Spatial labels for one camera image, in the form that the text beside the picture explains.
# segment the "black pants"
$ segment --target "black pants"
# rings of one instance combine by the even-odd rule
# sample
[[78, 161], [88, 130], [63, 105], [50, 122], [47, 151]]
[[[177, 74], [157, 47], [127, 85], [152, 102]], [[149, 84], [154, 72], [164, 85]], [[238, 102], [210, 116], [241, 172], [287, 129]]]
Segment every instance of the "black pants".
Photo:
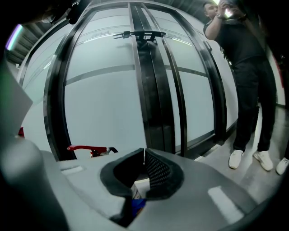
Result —
[[237, 136], [235, 150], [246, 149], [258, 103], [262, 107], [262, 130], [258, 151], [267, 151], [275, 121], [276, 84], [269, 61], [265, 57], [253, 57], [234, 66], [238, 94]]

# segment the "glass panel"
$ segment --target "glass panel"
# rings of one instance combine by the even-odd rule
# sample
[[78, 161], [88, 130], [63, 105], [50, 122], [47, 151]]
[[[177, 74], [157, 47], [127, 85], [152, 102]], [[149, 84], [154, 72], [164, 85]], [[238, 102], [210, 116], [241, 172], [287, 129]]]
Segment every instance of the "glass panel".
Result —
[[234, 78], [232, 76], [232, 71], [228, 65], [228, 61], [224, 59], [224, 55], [220, 52], [220, 47], [215, 41], [206, 39], [202, 34], [199, 34], [203, 41], [207, 41], [212, 48], [212, 55], [218, 66], [221, 79], [223, 82], [223, 87], [226, 96], [226, 108], [227, 108], [227, 129], [229, 129], [232, 124], [238, 119], [238, 97], [237, 91], [232, 89], [236, 88]]
[[[167, 34], [166, 38], [168, 38], [168, 43], [173, 51], [178, 67], [192, 69], [205, 74], [205, 68], [199, 54], [180, 24], [168, 13], [152, 9], [149, 11], [155, 17], [161, 30]], [[144, 9], [143, 12], [152, 30], [157, 30]]]
[[[131, 38], [111, 35], [127, 30], [127, 8], [97, 12], [73, 51], [65, 87], [66, 122], [73, 145], [118, 151], [146, 147]], [[75, 154], [89, 158], [87, 150]]]
[[[173, 52], [180, 73], [186, 105], [187, 140], [190, 142], [214, 130], [214, 107], [209, 79], [205, 76], [205, 67], [196, 48], [192, 45], [188, 36], [184, 35], [184, 30], [175, 21], [175, 19], [172, 18], [171, 15], [164, 12], [156, 10], [150, 11], [152, 12], [153, 16], [157, 16], [156, 20], [164, 32], [167, 32], [166, 28], [179, 32], [179, 34], [174, 34], [172, 38], [170, 38], [170, 35], [168, 34], [169, 38], [168, 36], [166, 36], [166, 38]], [[160, 48], [164, 64], [166, 66], [170, 66], [161, 39], [156, 38], [156, 40]], [[167, 70], [167, 74], [171, 89], [172, 106], [174, 112], [176, 132], [175, 140], [176, 146], [178, 146], [181, 144], [181, 139], [176, 88], [172, 71]]]
[[43, 92], [47, 72], [52, 57], [60, 44], [62, 38], [70, 31], [72, 25], [66, 25], [48, 38], [33, 54], [28, 64], [25, 77], [23, 79], [23, 89], [33, 100], [38, 103], [43, 99]]

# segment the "hand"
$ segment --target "hand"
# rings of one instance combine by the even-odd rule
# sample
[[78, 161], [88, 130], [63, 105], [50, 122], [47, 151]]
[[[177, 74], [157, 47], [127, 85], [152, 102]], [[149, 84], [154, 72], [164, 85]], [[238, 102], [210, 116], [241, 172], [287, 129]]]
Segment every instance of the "hand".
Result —
[[241, 18], [245, 16], [245, 14], [237, 6], [233, 6], [229, 8], [229, 11], [232, 12], [232, 14], [236, 16], [237, 18]]
[[229, 7], [228, 5], [228, 2], [224, 1], [224, 0], [221, 0], [218, 4], [218, 13], [221, 15], [221, 16], [224, 16], [225, 15], [225, 11], [226, 9]]

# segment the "gray floor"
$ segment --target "gray floor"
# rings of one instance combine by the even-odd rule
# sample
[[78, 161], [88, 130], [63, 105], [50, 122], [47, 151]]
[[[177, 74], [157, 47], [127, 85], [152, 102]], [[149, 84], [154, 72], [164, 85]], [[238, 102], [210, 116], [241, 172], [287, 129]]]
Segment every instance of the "gray floor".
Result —
[[257, 150], [261, 133], [261, 118], [262, 112], [260, 110], [256, 131], [252, 134], [238, 169], [233, 170], [228, 167], [228, 159], [233, 151], [233, 141], [236, 134], [233, 134], [223, 146], [215, 147], [208, 156], [199, 160], [239, 184], [257, 203], [262, 203], [265, 199], [272, 196], [282, 180], [282, 177], [276, 173], [275, 168], [284, 156], [289, 139], [289, 114], [285, 109], [278, 107], [276, 109], [276, 120], [269, 149], [274, 169], [266, 172], [259, 162], [252, 157], [253, 153]]

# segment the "black t-shirt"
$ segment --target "black t-shirt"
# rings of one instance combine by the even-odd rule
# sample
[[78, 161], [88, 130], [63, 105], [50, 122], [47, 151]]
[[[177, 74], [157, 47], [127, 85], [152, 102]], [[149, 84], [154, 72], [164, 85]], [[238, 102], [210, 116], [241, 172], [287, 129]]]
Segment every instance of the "black t-shirt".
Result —
[[[204, 26], [204, 34], [211, 22]], [[257, 38], [237, 20], [223, 21], [215, 41], [224, 49], [233, 65], [254, 56], [265, 56]]]

